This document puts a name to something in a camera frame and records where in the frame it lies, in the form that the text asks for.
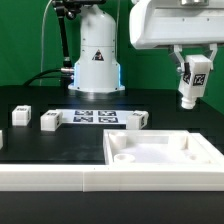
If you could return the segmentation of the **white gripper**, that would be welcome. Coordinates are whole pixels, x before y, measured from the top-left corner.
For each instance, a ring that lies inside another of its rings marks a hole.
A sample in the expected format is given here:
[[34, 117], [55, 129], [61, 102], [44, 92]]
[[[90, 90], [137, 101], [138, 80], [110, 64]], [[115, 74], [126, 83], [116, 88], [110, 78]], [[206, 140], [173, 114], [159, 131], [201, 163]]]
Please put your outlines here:
[[181, 45], [207, 44], [202, 69], [213, 70], [217, 44], [224, 43], [224, 0], [139, 0], [130, 11], [129, 35], [136, 49], [171, 45], [169, 57], [179, 74], [185, 72]]

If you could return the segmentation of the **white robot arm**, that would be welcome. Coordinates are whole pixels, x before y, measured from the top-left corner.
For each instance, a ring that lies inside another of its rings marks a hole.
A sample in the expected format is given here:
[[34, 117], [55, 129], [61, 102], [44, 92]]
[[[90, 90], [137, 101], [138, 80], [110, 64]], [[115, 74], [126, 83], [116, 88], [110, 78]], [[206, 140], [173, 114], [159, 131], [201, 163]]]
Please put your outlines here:
[[[220, 44], [224, 0], [131, 0], [129, 37], [136, 49], [169, 49], [182, 75], [179, 91], [193, 103], [204, 94]], [[96, 4], [81, 7], [80, 57], [69, 90], [88, 99], [125, 91], [116, 60], [116, 23]]]

